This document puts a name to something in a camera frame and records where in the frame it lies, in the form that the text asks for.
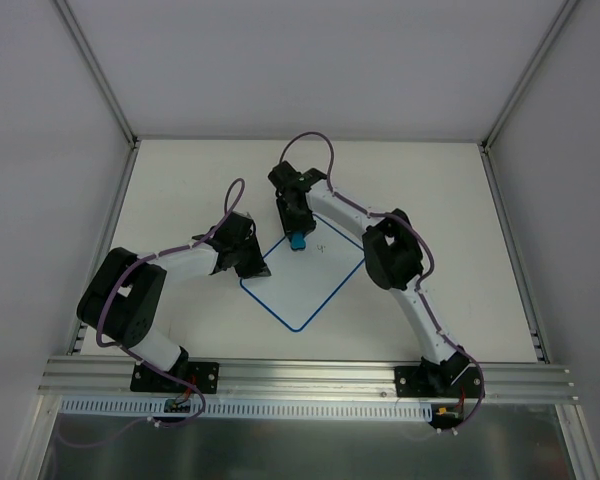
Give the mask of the blue foam whiteboard eraser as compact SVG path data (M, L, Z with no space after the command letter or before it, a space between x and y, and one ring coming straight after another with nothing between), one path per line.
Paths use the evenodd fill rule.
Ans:
M304 251L306 240L302 232L294 232L290 237L290 247L293 251Z

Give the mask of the blue-framed small whiteboard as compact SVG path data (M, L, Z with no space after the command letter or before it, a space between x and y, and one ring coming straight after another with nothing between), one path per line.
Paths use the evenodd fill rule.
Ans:
M251 299L285 328L300 333L364 264L362 245L335 223L314 217L317 227L301 251L282 237L264 254L270 275L242 280Z

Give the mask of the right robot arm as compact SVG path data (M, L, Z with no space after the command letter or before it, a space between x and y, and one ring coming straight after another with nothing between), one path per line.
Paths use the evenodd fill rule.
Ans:
M268 179L285 236L294 251L306 247L316 228L315 214L326 217L362 242L365 270L371 281L389 292L404 312L421 350L419 366L398 378L397 393L420 397L460 396L472 387L468 354L436 318L422 288L423 258L428 253L405 212L371 213L327 185L315 168L301 173L286 161Z

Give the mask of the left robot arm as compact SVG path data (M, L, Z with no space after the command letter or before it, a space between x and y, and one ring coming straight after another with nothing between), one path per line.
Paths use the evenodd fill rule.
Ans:
M208 233L162 252L141 257L122 247L111 250L83 293L77 318L140 362L132 390L184 392L199 385L201 373L186 349L154 324L162 292L227 270L241 279L271 275L247 214L231 212Z

